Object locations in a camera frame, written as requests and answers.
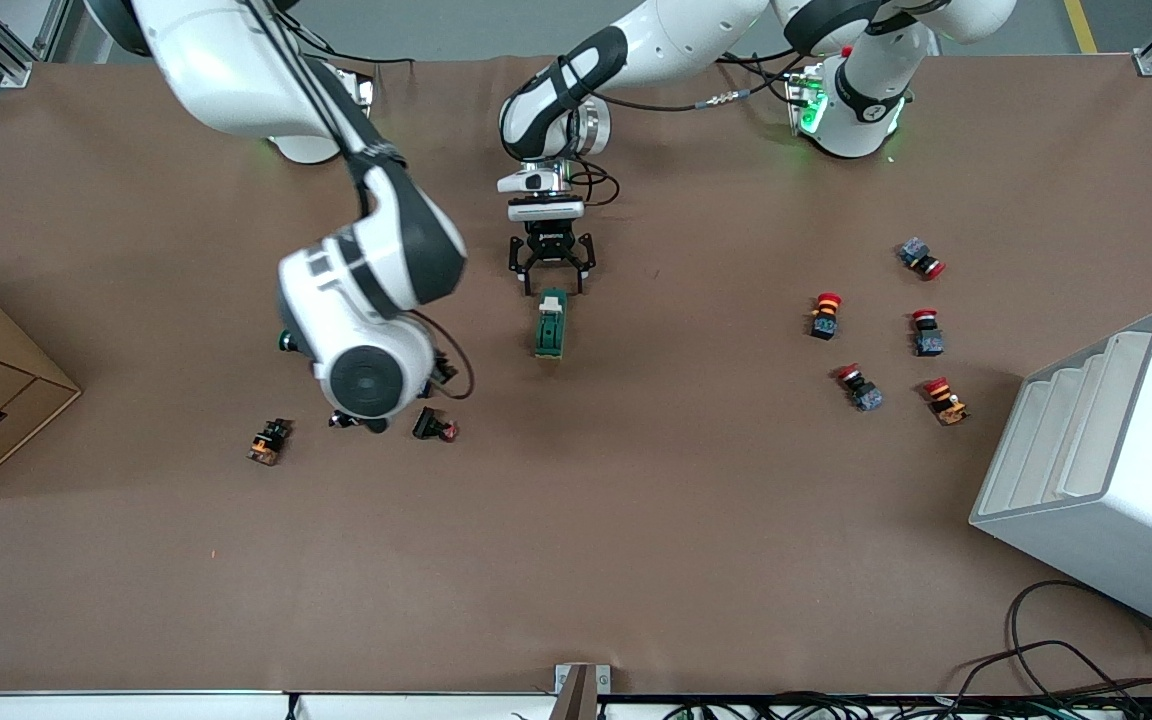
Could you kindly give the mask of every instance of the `cable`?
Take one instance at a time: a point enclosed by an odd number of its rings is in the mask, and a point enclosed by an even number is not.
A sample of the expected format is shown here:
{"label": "cable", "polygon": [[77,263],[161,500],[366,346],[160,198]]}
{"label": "cable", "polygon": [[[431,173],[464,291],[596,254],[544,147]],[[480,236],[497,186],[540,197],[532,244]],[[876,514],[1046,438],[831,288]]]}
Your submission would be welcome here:
{"label": "cable", "polygon": [[[749,69],[748,65],[742,65],[741,67],[745,68],[746,70]],[[767,78],[767,73],[763,70],[763,60],[759,60],[758,55],[755,55],[755,67],[758,68],[759,76]],[[775,97],[781,103],[785,103],[786,105],[797,105],[801,108],[806,107],[808,104],[805,101],[793,100],[790,99],[790,96],[781,94],[781,92],[776,90],[776,85],[774,85],[774,79],[781,79],[781,78],[773,78],[772,85],[767,85],[767,91],[771,92],[773,97]]]}
{"label": "cable", "polygon": [[278,18],[280,23],[283,23],[289,31],[296,33],[301,40],[314,50],[319,50],[320,53],[326,53],[333,55],[334,58],[340,58],[342,60],[355,60],[357,63],[374,63],[374,65],[389,65],[389,63],[415,63],[416,58],[362,58],[361,55],[349,55],[347,53],[340,53],[339,50],[332,47],[329,41],[324,40],[323,36],[312,31],[312,29],[303,26],[301,20],[296,20],[288,13],[279,13]]}
{"label": "cable", "polygon": [[730,705],[723,705],[721,702],[685,702],[673,708],[673,711],[667,712],[666,715],[660,717],[660,720],[673,720],[675,717],[680,717],[690,710],[699,710],[703,720],[717,720],[718,715],[714,715],[714,711],[710,710],[710,707],[719,707],[732,712],[733,717],[740,717],[740,720],[749,720],[749,717],[740,714],[740,712],[736,712],[736,708]]}
{"label": "cable", "polygon": [[[1102,593],[1101,591],[1097,591],[1096,588],[1090,588],[1087,584],[1074,582],[1074,579],[1041,579],[1041,582],[1037,582],[1032,585],[1029,585],[1029,588],[1023,589],[1023,591],[1020,591],[1020,593],[1016,594],[1015,600],[1011,600],[1011,607],[1007,609],[1007,629],[1009,629],[1013,647],[1020,646],[1020,606],[1023,605],[1025,598],[1030,597],[1030,594],[1038,591],[1038,589],[1043,588],[1074,588],[1078,589],[1078,591],[1090,593],[1096,597],[1100,597],[1104,600],[1114,602],[1114,605],[1119,606],[1120,609],[1123,609],[1126,614],[1132,616],[1132,619],[1137,621],[1137,623],[1143,624],[1144,628],[1146,628],[1149,632],[1152,634],[1152,624],[1149,623],[1149,621],[1143,615],[1140,615],[1139,612],[1134,611],[1132,607],[1124,606],[1122,602],[1114,600],[1114,598],[1107,596],[1106,593]],[[1108,676],[1105,673],[1102,673],[1100,667],[1096,667],[1096,665],[1093,665],[1091,660],[1087,660],[1087,658],[1084,657],[1082,652],[1076,650],[1076,647],[1070,646],[1069,643],[1064,643],[1064,645],[1068,646],[1070,651],[1075,652],[1076,655],[1078,655],[1079,659],[1083,660],[1089,667],[1092,667],[1092,669],[1096,670],[1096,674],[1100,675],[1101,680],[1105,680],[1105,683],[1108,687],[1114,688],[1116,692],[1123,694],[1124,697],[1130,698],[1130,702],[1132,702],[1135,706],[1139,707],[1139,703],[1137,703],[1135,698],[1130,696],[1130,694],[1127,694],[1124,689],[1116,688],[1115,680],[1108,679]],[[1020,666],[1023,667],[1029,679],[1033,680],[1034,685],[1037,685],[1039,689],[1043,689],[1044,692],[1047,692],[1046,689],[1043,688],[1043,683],[1038,682],[1038,679],[1034,676],[1033,670],[1030,669],[1028,661],[1025,661],[1024,659],[1023,651],[1018,652],[1018,654],[1016,655],[1016,660],[1020,660]]]}
{"label": "cable", "polygon": [[[321,61],[321,63],[332,65],[332,58],[328,58],[326,55],[316,55],[314,53],[301,53],[301,58],[304,58],[306,60],[319,60],[319,61]],[[370,76],[370,74],[363,73],[361,70],[348,70],[348,71],[353,73],[353,74],[356,74],[356,76],[362,77],[362,78],[376,79],[376,76]]]}
{"label": "cable", "polygon": [[461,347],[461,343],[456,342],[456,339],[452,336],[452,333],[447,332],[447,328],[442,325],[434,323],[434,319],[430,318],[429,314],[422,313],[420,310],[408,310],[408,313],[416,314],[417,318],[420,318],[425,324],[431,325],[431,327],[442,334],[444,338],[447,338],[447,342],[452,343],[452,347],[456,350],[456,355],[461,356],[461,363],[465,363],[465,374],[468,376],[468,382],[470,382],[468,384],[465,392],[462,392],[461,395],[452,395],[452,393],[445,391],[442,387],[434,387],[449,400],[465,400],[465,397],[473,395],[473,365],[470,364],[470,356],[465,355],[465,348]]}
{"label": "cable", "polygon": [[[617,197],[621,196],[621,181],[617,181],[616,176],[608,173],[598,162],[586,160],[584,158],[575,158],[573,162],[579,162],[581,167],[584,168],[579,172],[573,173],[567,182],[573,183],[576,187],[585,188],[585,206],[586,209],[599,209],[601,205],[611,205]],[[594,184],[601,184],[604,182],[612,183],[612,196],[607,200],[591,202],[594,197]]]}
{"label": "cable", "polygon": [[[1063,643],[1062,641],[1038,641],[1034,643],[1025,644],[1025,646],[1013,647],[1011,650],[1006,650],[1005,652],[998,652],[994,655],[986,657],[986,659],[977,662],[975,667],[972,667],[972,669],[968,673],[968,676],[963,680],[963,685],[961,685],[958,692],[955,694],[954,700],[950,702],[950,705],[942,708],[923,711],[923,714],[938,714],[937,717],[955,715],[955,711],[958,708],[958,706],[963,705],[963,700],[968,694],[968,688],[972,687],[973,680],[977,679],[977,675],[980,674],[980,670],[986,669],[986,667],[993,664],[1002,662],[1003,660],[1010,659],[1010,657],[1020,655],[1020,653],[1028,652],[1030,650],[1036,650],[1038,647],[1052,646],[1052,644],[1068,644],[1068,643]],[[911,717],[918,717],[918,715],[919,712],[914,712],[914,714],[904,715],[904,718],[905,720],[909,720],[911,719]]]}
{"label": "cable", "polygon": [[765,88],[771,88],[773,82],[780,79],[780,77],[783,76],[783,74],[789,73],[795,65],[799,63],[799,60],[803,60],[803,54],[798,54],[797,56],[795,56],[795,59],[791,60],[790,63],[786,65],[785,68],[782,68],[781,71],[774,74],[774,76],[764,76],[764,82],[761,83],[761,85],[755,88],[742,88],[742,90],[728,91],[723,92],[722,94],[714,94],[713,97],[710,97],[710,99],[707,100],[700,100],[691,105],[646,105],[643,103],[631,103],[628,100],[621,100],[617,99],[617,97],[608,97],[606,94],[600,94],[600,92],[596,91],[593,88],[585,85],[585,81],[582,81],[579,73],[576,73],[575,68],[571,68],[571,60],[568,60],[567,55],[559,55],[558,59],[554,61],[556,61],[558,63],[559,77],[562,77],[562,70],[564,68],[571,69],[573,77],[576,78],[576,88],[579,88],[579,90],[582,92],[585,92],[585,94],[598,97],[599,100],[602,100],[605,103],[609,103],[612,105],[620,105],[622,106],[622,108],[649,109],[653,111],[654,113],[685,113],[687,111],[690,109],[718,108],[719,105],[727,105],[730,103],[735,103],[737,100],[744,100],[746,99],[746,97],[755,94],[755,92],[763,91],[765,90]]}
{"label": "cable", "polygon": [[[776,53],[774,55],[767,55],[767,58],[764,58],[764,60],[780,60],[781,58],[788,58],[791,54],[794,54],[793,47],[790,47],[789,50],[782,50],[780,51],[780,53]],[[750,61],[753,61],[755,58],[758,58],[758,53],[753,53],[749,58],[737,58],[732,53],[723,53],[721,58],[714,61],[717,61],[717,63],[720,65],[744,65],[744,63],[750,63]]]}
{"label": "cable", "polygon": [[296,55],[289,55],[288,50],[285,48],[281,41],[275,40],[274,28],[278,28],[278,37],[282,38],[283,41],[287,41],[289,46],[296,46],[296,41],[294,41],[291,37],[287,36],[287,32],[282,26],[280,26],[279,23],[274,23],[272,26],[268,22],[266,22],[264,15],[260,14],[260,10],[256,9],[256,5],[252,3],[252,0],[240,1],[249,10],[251,10],[252,17],[256,18],[257,26],[259,26],[260,30],[270,37],[270,44],[274,46],[275,53],[279,55],[279,59],[283,61],[283,66],[287,68],[287,71],[291,74],[291,78],[296,81],[296,85],[301,88],[301,92],[305,94],[305,99],[310,103],[310,106],[314,108],[314,114],[319,118],[319,122],[323,123],[323,127],[326,131],[328,131],[328,135],[332,136],[332,139],[338,144],[340,151],[344,152],[346,142],[342,132],[340,132],[340,126],[332,114],[332,109],[329,109],[329,106],[326,105],[326,100],[323,94],[314,90],[314,82],[311,77],[308,77],[310,69],[308,69],[305,63],[302,63]]}
{"label": "cable", "polygon": [[[1129,689],[1139,688],[1144,685],[1152,685],[1152,679],[1121,679],[1115,680],[1114,685],[1116,688]],[[1079,697],[1091,697],[1094,694],[1105,692],[1106,687],[1104,683],[1098,683],[1096,685],[1089,685],[1087,688],[1070,689],[1070,691],[1056,691],[1056,697],[1064,698],[1079,698]]]}

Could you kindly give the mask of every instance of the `green electrical component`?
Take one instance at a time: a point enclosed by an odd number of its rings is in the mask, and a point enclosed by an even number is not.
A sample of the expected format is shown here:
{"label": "green electrical component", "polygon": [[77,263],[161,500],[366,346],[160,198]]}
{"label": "green electrical component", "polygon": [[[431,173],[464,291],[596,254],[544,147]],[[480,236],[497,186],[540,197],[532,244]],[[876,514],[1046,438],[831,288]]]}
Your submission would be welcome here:
{"label": "green electrical component", "polygon": [[803,132],[817,131],[817,128],[820,127],[820,118],[824,118],[824,111],[829,104],[829,97],[819,90],[820,82],[816,81],[814,84],[818,90],[814,91],[814,97],[808,101],[808,106],[803,109]]}
{"label": "green electrical component", "polygon": [[556,287],[540,293],[540,316],[536,319],[536,357],[560,361],[567,325],[567,291]]}

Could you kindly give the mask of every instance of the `white bin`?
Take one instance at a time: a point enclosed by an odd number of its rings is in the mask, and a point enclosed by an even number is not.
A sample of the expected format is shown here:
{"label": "white bin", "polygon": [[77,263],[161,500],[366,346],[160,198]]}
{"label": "white bin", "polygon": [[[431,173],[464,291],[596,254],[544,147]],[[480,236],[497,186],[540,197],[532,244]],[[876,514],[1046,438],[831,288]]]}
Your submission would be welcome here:
{"label": "white bin", "polygon": [[1152,617],[1152,314],[1025,378],[969,521]]}

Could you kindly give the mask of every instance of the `black cable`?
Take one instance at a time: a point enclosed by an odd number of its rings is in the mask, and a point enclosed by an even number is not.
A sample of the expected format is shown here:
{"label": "black cable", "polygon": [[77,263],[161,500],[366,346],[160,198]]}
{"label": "black cable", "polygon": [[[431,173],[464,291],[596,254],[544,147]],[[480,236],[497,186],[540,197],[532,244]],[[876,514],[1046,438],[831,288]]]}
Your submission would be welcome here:
{"label": "black cable", "polygon": [[772,697],[772,702],[778,703],[778,705],[799,705],[797,710],[786,717],[787,720],[806,720],[820,710],[827,711],[832,720],[844,720],[838,715],[838,708],[833,706],[833,703],[823,702],[823,698],[828,698],[828,696],[803,692],[776,694]]}
{"label": "black cable", "polygon": [[758,720],[785,720],[783,715],[778,714],[778,712],[772,710],[771,702],[759,703],[759,705],[750,705],[750,707],[755,708],[755,717]]}
{"label": "black cable", "polygon": [[456,339],[452,336],[452,333],[447,332],[447,328],[442,325],[434,323],[434,319],[430,318],[429,314],[422,313],[420,310],[408,310],[408,313],[416,314],[417,318],[420,318],[425,324],[431,325],[431,327],[442,334],[444,338],[447,338],[447,342],[452,343],[452,347],[456,350],[456,355],[461,356],[461,363],[465,363],[465,374],[468,377],[468,387],[465,388],[465,392],[462,392],[461,395],[452,395],[452,393],[440,388],[439,386],[434,387],[449,400],[465,400],[465,397],[473,395],[473,365],[470,364],[470,356],[465,355],[465,348],[461,347],[461,343],[456,342]]}
{"label": "black cable", "polygon": [[667,712],[660,720],[672,720],[674,717],[682,715],[689,710],[699,710],[705,720],[717,719],[714,711],[710,710],[710,707],[721,707],[727,712],[732,712],[734,717],[740,717],[741,720],[749,720],[749,717],[740,714],[740,712],[736,712],[736,708],[730,705],[723,705],[721,702],[685,702],[673,708],[673,711]]}
{"label": "black cable", "polygon": [[[304,58],[306,60],[319,60],[319,61],[323,61],[326,65],[332,65],[332,58],[328,58],[326,55],[316,55],[314,53],[301,53],[301,58]],[[356,76],[362,77],[362,78],[376,79],[376,76],[371,76],[371,74],[363,73],[361,70],[349,70],[349,73],[356,74]]]}
{"label": "black cable", "polygon": [[[1007,624],[1009,626],[1011,645],[1014,647],[1017,647],[1020,645],[1020,606],[1022,602],[1025,601],[1025,598],[1030,597],[1030,594],[1038,591],[1038,589],[1043,588],[1074,588],[1078,589],[1078,591],[1090,593],[1096,597],[1100,597],[1104,600],[1107,600],[1108,602],[1114,602],[1114,605],[1119,606],[1120,609],[1123,609],[1126,614],[1132,616],[1132,619],[1137,621],[1137,623],[1143,624],[1144,628],[1146,628],[1149,632],[1152,634],[1152,624],[1143,615],[1140,615],[1139,612],[1134,611],[1132,607],[1128,607],[1122,602],[1114,600],[1114,598],[1107,596],[1106,593],[1102,593],[1101,591],[1098,591],[1098,589],[1096,588],[1090,588],[1087,584],[1074,582],[1074,579],[1041,579],[1041,582],[1029,585],[1029,588],[1025,588],[1023,589],[1023,591],[1020,591],[1020,593],[1016,594],[1015,600],[1011,601],[1011,607],[1009,608],[1009,611],[1007,611],[1009,612],[1009,620],[1007,620]],[[1079,659],[1082,659],[1084,662],[1087,662],[1087,666],[1093,667],[1093,670],[1096,670],[1097,675],[1100,675],[1101,680],[1105,680],[1105,682],[1108,685],[1111,687],[1115,685],[1114,680],[1108,679],[1108,676],[1105,675],[1102,670],[1100,670],[1100,667],[1096,667],[1091,660],[1085,659],[1085,657],[1081,652],[1076,651],[1074,646],[1069,646],[1068,643],[1066,643],[1066,645],[1071,651],[1074,651],[1076,655],[1079,655]],[[1030,669],[1029,665],[1025,662],[1024,652],[1020,652],[1020,654],[1016,655],[1016,660],[1020,660],[1021,667],[1024,667],[1025,674],[1029,675],[1029,677],[1034,681],[1034,684],[1037,684],[1039,688],[1043,688],[1043,684],[1037,682],[1037,679],[1034,679],[1032,669]],[[1126,691],[1120,691],[1120,692],[1123,694],[1124,696],[1130,697],[1129,694],[1127,694]]]}
{"label": "black cable", "polygon": [[241,0],[241,2],[251,12],[257,26],[259,26],[260,30],[270,37],[270,44],[274,46],[274,51],[279,55],[279,60],[283,61],[285,68],[287,68],[287,71],[291,74],[291,78],[296,81],[296,85],[301,88],[301,92],[305,94],[305,99],[310,103],[310,106],[314,108],[314,114],[319,118],[319,122],[321,122],[323,127],[326,128],[326,131],[328,131],[332,139],[338,144],[340,151],[344,152],[346,142],[342,132],[340,132],[340,126],[335,122],[332,109],[329,109],[329,106],[326,105],[326,100],[323,94],[314,90],[314,83],[310,77],[308,77],[310,69],[308,69],[305,63],[297,59],[296,55],[289,55],[281,41],[275,40],[275,29],[278,29],[279,37],[282,38],[283,41],[287,41],[289,46],[296,47],[296,41],[294,41],[291,37],[287,36],[283,26],[280,26],[279,23],[275,22],[272,26],[268,22],[265,22],[264,15],[260,14],[260,10],[256,9],[256,5],[252,3],[252,0]]}
{"label": "black cable", "polygon": [[[1126,689],[1126,691],[1129,691],[1129,689],[1139,688],[1139,687],[1143,687],[1143,685],[1152,685],[1152,679],[1120,679],[1120,680],[1114,680],[1114,687],[1115,688]],[[1098,683],[1096,685],[1089,685],[1087,688],[1069,689],[1069,691],[1056,691],[1056,697],[1064,697],[1064,698],[1068,698],[1068,700],[1073,700],[1073,698],[1096,696],[1097,694],[1105,692],[1106,689],[1108,689],[1108,688],[1106,688],[1104,683]]]}
{"label": "black cable", "polygon": [[[617,181],[616,176],[608,173],[602,168],[601,165],[594,161],[586,160],[585,158],[575,158],[573,162],[578,162],[582,170],[573,173],[567,182],[570,182],[576,187],[585,188],[585,206],[586,209],[598,209],[601,205],[611,205],[617,197],[621,196],[621,181]],[[594,185],[601,184],[604,182],[612,183],[612,196],[608,199],[591,202],[594,198]]]}
{"label": "black cable", "polygon": [[795,692],[795,694],[780,694],[776,697],[778,702],[791,702],[796,705],[806,705],[814,712],[816,710],[826,708],[831,711],[831,714],[838,717],[835,710],[841,710],[847,720],[861,720],[861,714],[854,708],[859,707],[865,712],[865,720],[874,720],[874,714],[869,710],[867,705],[864,703],[851,700],[850,697],[844,696],[831,696],[831,694],[818,694],[818,692]]}
{"label": "black cable", "polygon": [[[776,79],[783,76],[783,74],[789,73],[790,69],[794,68],[794,66],[799,62],[799,60],[803,60],[803,55],[801,54],[795,56],[795,59],[791,60],[790,63],[786,65],[785,68],[782,68],[781,71],[774,74],[774,76],[764,76],[764,82],[761,83],[761,85],[755,88],[744,88],[744,90],[736,92],[745,92],[745,97],[749,97],[753,96],[755,92],[765,90],[765,88],[771,88],[773,82],[776,82]],[[558,59],[554,61],[556,61],[558,63],[559,74],[562,74],[564,65],[567,68],[571,68],[571,60],[568,60],[567,55],[559,55]],[[585,81],[582,81],[579,73],[576,73],[575,68],[571,68],[571,70],[573,70],[573,77],[576,78],[576,88],[579,88],[581,92],[585,92],[585,94],[598,97],[599,100],[609,103],[612,105],[620,105],[622,106],[622,108],[649,109],[649,111],[654,111],[655,113],[685,113],[687,111],[690,109],[717,108],[717,106],[719,105],[727,104],[727,103],[719,103],[717,105],[707,105],[705,104],[705,101],[699,101],[692,105],[646,105],[643,103],[631,103],[628,100],[617,99],[617,97],[608,97],[606,94],[600,94],[600,92],[596,91],[593,88],[585,85]],[[744,100],[745,97],[737,97],[737,100]]]}
{"label": "black cable", "polygon": [[314,50],[319,50],[320,53],[326,53],[333,55],[334,58],[340,58],[342,60],[353,60],[356,63],[374,63],[374,65],[389,65],[389,63],[415,63],[416,58],[362,58],[361,55],[349,55],[347,53],[340,53],[339,50],[332,47],[329,41],[326,41],[323,36],[312,31],[312,29],[303,26],[301,20],[294,18],[291,14],[279,13],[278,18],[280,23],[290,29],[301,40]]}
{"label": "black cable", "polygon": [[[749,69],[745,65],[742,65],[741,67],[745,68],[746,70]],[[758,68],[759,76],[767,78],[767,73],[763,70],[763,60],[758,59],[758,55],[755,55],[755,68]],[[806,103],[802,100],[793,100],[790,99],[790,96],[781,94],[781,91],[776,90],[776,83],[774,82],[772,83],[772,85],[767,85],[767,91],[771,92],[773,97],[775,97],[781,103],[785,103],[786,105],[797,105],[801,108],[805,108],[806,106]]]}
{"label": "black cable", "polygon": [[[947,717],[954,714],[954,712],[958,708],[958,706],[963,705],[963,700],[967,697],[968,689],[972,687],[972,683],[975,679],[977,679],[977,675],[980,674],[980,670],[984,670],[986,669],[986,667],[995,665],[996,662],[1002,662],[1003,660],[1011,659],[1011,657],[1021,655],[1021,653],[1037,650],[1038,647],[1047,647],[1047,646],[1073,647],[1070,646],[1069,643],[1066,643],[1064,641],[1038,641],[1029,644],[1023,644],[1023,646],[1011,647],[1011,650],[996,652],[994,655],[988,655],[986,657],[986,659],[977,662],[975,667],[972,667],[972,669],[968,673],[967,679],[963,680],[963,685],[961,685],[961,688],[958,689],[958,692],[954,697],[954,702],[952,702],[950,705],[948,705],[947,707],[933,710],[931,712],[935,712],[937,714],[940,714],[940,717]],[[1076,652],[1076,655],[1084,657],[1082,652]],[[905,715],[905,720],[909,720],[910,717],[918,717],[918,715],[919,714],[916,714],[915,712],[915,714]]]}
{"label": "black cable", "polygon": [[[791,54],[794,54],[793,47],[790,47],[789,50],[782,50],[780,51],[780,53],[776,53],[774,55],[767,55],[767,58],[764,58],[764,60],[780,60],[781,58],[788,58]],[[744,65],[749,63],[749,61],[753,60],[756,56],[758,56],[758,53],[753,53],[749,58],[737,58],[732,53],[723,53],[721,58],[714,61],[717,61],[717,63],[722,63],[722,65]]]}

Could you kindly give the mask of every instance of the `orange electrical component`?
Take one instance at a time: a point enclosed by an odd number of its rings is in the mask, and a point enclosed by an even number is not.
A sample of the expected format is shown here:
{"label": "orange electrical component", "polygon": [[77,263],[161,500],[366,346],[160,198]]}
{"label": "orange electrical component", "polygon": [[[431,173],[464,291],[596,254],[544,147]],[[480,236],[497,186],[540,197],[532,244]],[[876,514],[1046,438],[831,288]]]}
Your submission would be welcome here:
{"label": "orange electrical component", "polygon": [[950,392],[950,382],[947,379],[937,378],[932,382],[925,382],[923,391],[932,397],[932,412],[942,425],[958,423],[968,416],[967,406]]}
{"label": "orange electrical component", "polygon": [[812,311],[812,338],[832,340],[838,332],[838,306],[842,297],[832,291],[823,291],[817,296],[817,306]]}
{"label": "orange electrical component", "polygon": [[252,448],[247,452],[248,458],[260,462],[262,465],[273,467],[278,462],[278,454],[283,450],[283,442],[287,442],[287,437],[290,433],[291,420],[282,418],[266,420],[265,429],[252,438]]}

